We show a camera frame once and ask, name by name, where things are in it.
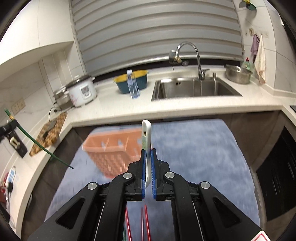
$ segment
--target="water bottle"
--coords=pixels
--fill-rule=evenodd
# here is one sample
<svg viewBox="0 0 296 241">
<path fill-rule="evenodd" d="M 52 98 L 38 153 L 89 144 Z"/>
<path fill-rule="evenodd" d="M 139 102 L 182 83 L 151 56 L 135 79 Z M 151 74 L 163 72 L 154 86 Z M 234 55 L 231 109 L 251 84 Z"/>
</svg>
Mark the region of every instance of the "water bottle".
<svg viewBox="0 0 296 241">
<path fill-rule="evenodd" d="M 137 85 L 137 81 L 135 78 L 133 78 L 131 69 L 127 70 L 126 74 L 127 74 L 126 81 L 128 82 L 128 88 L 129 88 L 129 91 L 131 94 L 131 98 L 136 99 L 136 98 L 140 97 L 140 92 L 139 92 L 139 88 Z"/>
</svg>

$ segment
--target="white countertop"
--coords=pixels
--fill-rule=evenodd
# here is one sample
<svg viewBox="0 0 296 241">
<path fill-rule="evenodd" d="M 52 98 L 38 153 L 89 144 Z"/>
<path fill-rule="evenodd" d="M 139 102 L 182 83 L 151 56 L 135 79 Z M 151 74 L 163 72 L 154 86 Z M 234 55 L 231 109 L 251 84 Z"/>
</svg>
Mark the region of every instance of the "white countertop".
<svg viewBox="0 0 296 241">
<path fill-rule="evenodd" d="M 217 72 L 218 78 L 221 78 L 242 96 L 194 97 L 151 101 L 156 80 L 170 78 L 172 74 L 180 77 L 197 76 L 195 66 L 174 67 L 174 71 L 172 67 L 150 70 L 147 88 L 140 91 L 140 98 L 138 99 L 131 99 L 129 94 L 120 94 L 112 79 L 104 80 L 96 86 L 98 97 L 95 100 L 86 106 L 68 111 L 58 142 L 49 147 L 48 150 L 54 152 L 58 144 L 73 127 L 142 121 L 143 119 L 282 110 L 296 125 L 296 114 L 289 107 L 290 104 L 296 103 L 295 98 L 272 96 L 254 82 L 248 85 L 233 83 L 226 79 L 224 69 L 211 69 L 211 71 L 207 72 L 207 75 L 212 75 L 213 71 Z M 47 116 L 40 120 L 34 129 L 30 131 L 30 134 L 36 138 L 46 122 Z M 32 145 L 33 143 L 26 145 L 28 150 Z M 31 192 L 50 158 L 44 151 L 33 157 L 30 157 L 28 153 L 23 159 L 15 154 L 15 158 L 11 158 L 10 161 L 11 166 L 16 166 L 10 215 L 16 226 L 16 234 L 19 237 Z"/>
</svg>

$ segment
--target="plastic bottle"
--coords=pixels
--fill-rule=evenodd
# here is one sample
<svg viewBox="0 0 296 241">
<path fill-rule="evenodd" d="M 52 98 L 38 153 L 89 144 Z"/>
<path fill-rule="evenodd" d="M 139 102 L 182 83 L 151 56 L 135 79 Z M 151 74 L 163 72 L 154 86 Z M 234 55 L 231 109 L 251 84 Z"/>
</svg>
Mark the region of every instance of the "plastic bottle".
<svg viewBox="0 0 296 241">
<path fill-rule="evenodd" d="M 134 78 L 131 69 L 127 70 L 126 74 L 127 74 L 126 81 L 128 82 L 128 88 L 129 88 L 129 91 L 131 94 L 131 98 L 136 99 L 136 98 L 140 97 L 140 92 L 139 92 L 139 88 L 137 85 L 137 81 Z"/>
<path fill-rule="evenodd" d="M 253 72 L 253 70 L 252 70 L 252 64 L 253 64 L 253 63 L 250 63 L 249 58 L 247 57 L 247 58 L 246 58 L 246 61 L 244 62 L 244 67 L 245 67 L 247 70 Z"/>
</svg>

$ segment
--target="orange plastic basket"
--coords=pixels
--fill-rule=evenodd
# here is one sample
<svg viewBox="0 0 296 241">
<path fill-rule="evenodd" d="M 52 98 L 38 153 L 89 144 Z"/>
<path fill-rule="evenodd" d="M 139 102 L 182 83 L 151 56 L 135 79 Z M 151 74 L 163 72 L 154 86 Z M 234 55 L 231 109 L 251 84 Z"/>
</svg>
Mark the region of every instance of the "orange plastic basket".
<svg viewBox="0 0 296 241">
<path fill-rule="evenodd" d="M 141 157 L 141 129 L 90 134 L 82 145 L 101 172 L 114 178 Z"/>
</svg>

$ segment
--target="power cord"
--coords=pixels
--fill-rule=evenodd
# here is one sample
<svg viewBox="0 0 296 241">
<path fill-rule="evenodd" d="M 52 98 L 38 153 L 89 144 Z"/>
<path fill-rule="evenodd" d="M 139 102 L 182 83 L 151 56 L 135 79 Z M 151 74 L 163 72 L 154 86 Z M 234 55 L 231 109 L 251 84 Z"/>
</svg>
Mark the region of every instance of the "power cord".
<svg viewBox="0 0 296 241">
<path fill-rule="evenodd" d="M 13 183 L 9 182 L 7 185 L 7 207 L 6 207 L 6 211 L 9 213 L 10 215 L 10 201 L 11 201 L 11 193 L 13 190 Z M 12 216 L 10 215 L 10 219 L 9 219 L 9 223 L 11 225 L 11 227 L 13 227 L 15 229 L 15 222 L 13 221 Z"/>
<path fill-rule="evenodd" d="M 54 112 L 58 112 L 58 109 L 59 111 L 62 111 L 62 109 L 60 107 L 57 107 L 57 106 L 54 106 L 54 107 L 51 107 L 49 113 L 48 113 L 48 121 L 50 121 L 50 112 L 54 109 Z"/>
</svg>

